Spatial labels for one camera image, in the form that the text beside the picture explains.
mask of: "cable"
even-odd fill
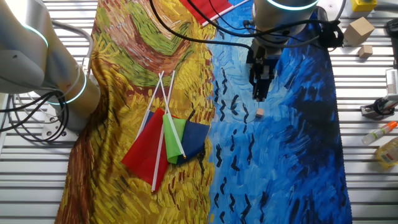
[[[14,98],[13,98],[13,97],[14,97],[14,96],[12,96],[12,98],[9,98],[9,100],[7,101],[7,106],[8,106],[8,107],[9,107],[9,102],[10,102],[11,99],[12,99],[13,105],[15,106],[15,101],[14,101]],[[31,141],[31,142],[52,142],[52,141],[58,139],[58,138],[63,134],[63,132],[65,131],[65,129],[66,129],[66,124],[68,123],[68,119],[69,119],[69,110],[68,110],[68,105],[65,103],[65,98],[59,98],[59,103],[60,103],[60,105],[61,105],[61,108],[62,108],[62,107],[65,107],[65,108],[66,108],[66,110],[65,110],[65,111],[66,111],[66,119],[65,119],[65,113],[63,112],[63,113],[62,113],[62,117],[61,117],[61,125],[59,126],[59,128],[57,129],[57,131],[56,131],[53,135],[51,135],[49,138],[47,138],[47,139],[41,139],[41,138],[36,137],[34,134],[32,134],[32,133],[24,126],[24,122],[20,120],[19,115],[18,115],[16,112],[15,112],[15,114],[16,114],[16,118],[17,118],[19,124],[21,123],[21,126],[22,126],[22,128],[26,131],[26,133],[28,133],[28,134],[29,134],[30,136],[32,136],[34,139],[29,139],[29,138],[25,137],[22,133],[20,133],[20,132],[18,131],[17,128],[15,128],[15,132],[16,132],[20,137],[24,138],[24,139],[27,140],[27,141]],[[8,115],[8,117],[9,117],[9,120],[10,120],[11,125],[14,126],[14,123],[13,123],[13,121],[12,121],[12,119],[11,119],[10,113],[7,113],[7,115]]]
[[[223,32],[225,32],[227,34],[234,35],[236,37],[260,37],[260,36],[265,35],[265,34],[270,34],[270,33],[273,33],[273,32],[277,32],[277,31],[280,31],[280,30],[284,30],[286,28],[290,28],[290,27],[297,26],[297,25],[302,25],[302,24],[310,24],[310,23],[332,24],[330,21],[321,21],[321,20],[318,20],[318,19],[307,19],[307,20],[303,20],[303,21],[293,22],[293,23],[290,23],[290,24],[284,24],[284,25],[281,25],[279,27],[275,27],[273,29],[270,29],[270,30],[267,30],[267,31],[264,31],[264,32],[255,33],[255,34],[239,34],[239,33],[236,33],[236,32],[231,32],[230,30],[225,29],[225,28],[219,26],[218,24],[215,24],[213,21],[211,21],[211,19],[206,17],[206,15],[204,15],[204,13],[202,13],[199,8],[197,8],[197,6],[192,2],[192,0],[187,0],[187,1],[192,6],[192,8],[194,8],[194,10],[196,10],[196,12],[199,13],[199,15],[201,15],[206,21],[209,22],[209,24],[215,26],[216,28],[218,28],[219,30],[222,30]]]
[[[29,118],[31,118],[31,117],[33,116],[33,114],[34,114],[36,111],[39,110],[39,107],[42,106],[42,105],[43,105],[47,100],[49,100],[51,97],[52,97],[52,95],[47,96],[47,97],[38,105],[38,107],[36,107],[35,109],[33,109],[33,111],[32,111],[25,119],[23,119],[20,123],[17,123],[16,125],[12,125],[12,126],[10,126],[10,127],[8,127],[8,128],[2,128],[2,129],[0,129],[0,133],[3,132],[3,131],[10,131],[10,130],[12,130],[12,129],[15,129],[15,128],[18,128],[19,126],[21,126],[23,123],[25,123],[27,120],[29,120]]]
[[[230,45],[230,46],[237,46],[237,47],[244,47],[246,49],[249,50],[249,54],[253,55],[253,49],[250,48],[250,46],[246,45],[246,44],[239,44],[239,43],[233,43],[233,42],[222,42],[222,41],[214,41],[214,40],[199,40],[199,39],[194,39],[191,37],[186,37],[182,34],[179,34],[178,32],[175,32],[174,30],[172,30],[171,28],[169,28],[164,22],[163,20],[160,18],[159,14],[156,11],[155,5],[153,0],[149,0],[150,3],[150,7],[153,10],[156,19],[160,22],[160,24],[167,29],[167,31],[169,31],[170,33],[176,35],[177,37],[181,38],[181,39],[185,39],[185,40],[189,40],[192,42],[198,42],[198,43],[203,43],[203,44],[221,44],[221,45]]]
[[[23,87],[23,88],[29,88],[29,89],[33,89],[33,90],[48,90],[48,91],[57,91],[58,90],[56,88],[37,87],[37,86],[32,86],[32,85],[29,85],[29,84],[26,84],[26,83],[23,83],[23,84],[16,83],[16,82],[14,82],[12,80],[9,80],[8,78],[4,78],[4,77],[0,77],[0,79],[4,80],[6,82],[12,83],[14,85]]]
[[[319,38],[319,36],[316,36],[316,37],[314,37],[314,38],[312,38],[312,39],[310,39],[310,40],[308,40],[308,41],[305,41],[305,42],[302,42],[302,43],[299,43],[299,44],[290,44],[290,45],[273,44],[273,43],[270,43],[270,42],[269,42],[268,40],[266,40],[266,39],[263,39],[263,38],[261,38],[261,39],[266,41],[266,43],[264,43],[264,45],[266,45],[266,46],[268,46],[268,47],[295,48],[295,47],[302,47],[302,46],[311,44],[312,42],[318,40],[318,38]]]
[[[337,14],[335,20],[340,19],[341,15],[342,15],[342,13],[343,13],[343,11],[344,11],[344,8],[346,7],[346,2],[347,2],[347,0],[343,0],[343,3],[341,4],[340,11],[338,11],[338,14]]]
[[[229,24],[229,23],[223,18],[222,15],[220,15],[220,14],[217,12],[217,10],[214,8],[214,5],[213,5],[213,3],[211,2],[211,0],[209,0],[209,3],[210,3],[211,8],[213,9],[213,11],[218,15],[218,17],[219,17],[222,21],[224,21],[224,23],[225,23],[227,26],[229,26],[230,28],[235,29],[235,30],[243,30],[243,29],[247,29],[247,30],[248,30],[248,29],[251,29],[251,30],[254,30],[254,31],[257,31],[257,32],[262,32],[261,30],[258,30],[258,29],[255,29],[255,28],[252,28],[252,27],[249,27],[249,26],[245,26],[245,27],[243,27],[243,28],[236,28],[236,27],[233,27],[231,24]],[[282,34],[281,34],[281,35],[279,35],[279,34],[269,34],[269,35],[279,36],[279,37],[288,37],[288,38],[297,40],[297,41],[299,41],[299,42],[302,42],[303,44],[305,43],[304,40],[300,40],[300,39],[298,39],[298,38],[296,38],[296,37],[289,36],[289,35],[282,35]],[[262,40],[264,40],[264,41],[269,42],[268,40],[266,40],[266,39],[263,38],[263,37],[260,37],[260,38],[261,38]],[[319,48],[319,49],[321,49],[321,50],[325,50],[325,49],[323,49],[323,48],[317,46],[316,44],[313,44],[312,42],[309,43],[309,44],[312,45],[312,46],[314,46],[314,47],[316,47],[316,48]]]
[[[19,104],[23,105],[22,100],[21,100],[21,98],[19,97],[19,94],[15,94],[15,96],[16,96],[17,100],[19,101]],[[29,112],[26,110],[26,108],[24,108],[23,110],[25,111],[26,114],[29,114]],[[39,108],[39,110],[40,110],[42,113],[47,114],[47,115],[53,117],[52,114],[49,114],[49,113],[45,112],[45,111],[42,110],[41,108]],[[39,121],[39,120],[36,119],[35,117],[31,117],[31,118],[32,118],[33,120],[35,120],[36,122],[40,123],[40,124],[53,124],[53,123],[56,123],[57,121],[59,121],[59,118],[57,118],[57,119],[54,120],[54,121],[50,121],[50,122]]]
[[[38,99],[35,100],[35,101],[32,101],[32,102],[30,102],[30,103],[28,103],[28,104],[25,104],[25,105],[23,105],[23,106],[20,106],[20,107],[18,107],[18,108],[11,108],[11,109],[0,110],[0,113],[7,113],[7,112],[13,112],[13,111],[22,110],[22,109],[24,109],[24,108],[27,108],[28,106],[32,106],[33,104],[36,104],[37,102],[39,102],[40,100],[43,100],[44,98],[46,98],[46,97],[48,97],[48,96],[50,96],[50,97],[53,96],[53,94],[54,94],[54,93],[52,93],[52,92],[46,93],[46,94],[42,95],[40,98],[38,98]]]
[[[2,129],[3,127],[4,127],[4,125],[5,125],[5,123],[6,123],[6,119],[7,119],[7,116],[6,115],[4,115],[3,116],[3,118],[2,118],[2,122],[1,122],[1,126],[0,126],[0,129]]]
[[[30,98],[32,101],[35,100],[35,99],[33,99],[33,97],[30,95],[30,93],[26,93],[26,94],[29,96],[29,98]],[[47,113],[46,111],[42,110],[41,108],[40,108],[39,110],[40,110],[41,112],[43,112],[43,113],[49,115],[49,116],[53,116],[53,114],[49,114],[49,113]]]
[[[218,17],[219,17],[222,21],[224,21],[225,24],[227,24],[230,28],[235,29],[235,30],[252,29],[252,30],[257,31],[257,32],[262,32],[261,30],[257,30],[257,29],[252,28],[252,27],[243,27],[243,28],[235,28],[235,27],[233,27],[231,24],[229,24],[227,21],[225,21],[225,19],[223,18],[222,15],[220,15],[220,14],[217,12],[217,10],[216,10],[216,9],[214,8],[214,6],[213,6],[213,3],[211,3],[211,0],[209,0],[209,3],[210,3],[211,8],[213,9],[213,11],[214,11],[215,13],[217,13]]]
[[[83,35],[83,37],[88,41],[89,45],[88,45],[88,51],[87,51],[87,55],[86,57],[88,58],[88,73],[90,73],[91,70],[91,55],[93,54],[94,51],[94,40],[93,38],[91,38],[91,35],[89,35],[86,31],[84,31],[83,29],[79,28],[79,27],[74,27],[71,26],[69,24],[64,24],[62,22],[58,22],[56,20],[51,20],[52,24],[65,29],[65,30],[69,30],[70,32],[74,32],[76,34],[81,34]]]

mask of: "green flag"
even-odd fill
[[[179,155],[182,155],[181,140],[184,134],[184,119],[172,118],[170,114],[163,115],[164,139],[166,143],[167,160],[171,164],[176,164]]]

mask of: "blue painted fabric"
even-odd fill
[[[224,18],[242,27],[251,8],[249,2]],[[307,26],[296,37],[311,39],[313,31]],[[251,44],[222,32],[215,40]],[[266,101],[258,103],[251,97],[247,50],[208,47],[216,105],[208,135],[216,167],[209,221],[352,223],[328,52],[311,45],[285,49]],[[264,110],[262,118],[256,118],[258,108]]]

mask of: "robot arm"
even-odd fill
[[[0,0],[0,92],[64,93],[68,128],[81,130],[100,100],[100,91],[57,37],[41,0]],[[60,111],[56,98],[49,100]]]
[[[282,24],[309,19],[319,0],[254,0],[252,8],[256,32],[265,32]],[[248,55],[250,64],[249,81],[253,86],[253,98],[264,101],[269,86],[275,77],[275,66],[283,51],[283,45],[289,41],[287,35],[298,34],[305,24],[283,29],[275,33],[253,39],[251,48],[253,58]]]

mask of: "yellow bottle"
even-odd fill
[[[398,137],[379,147],[376,150],[376,157],[386,167],[398,164]]]

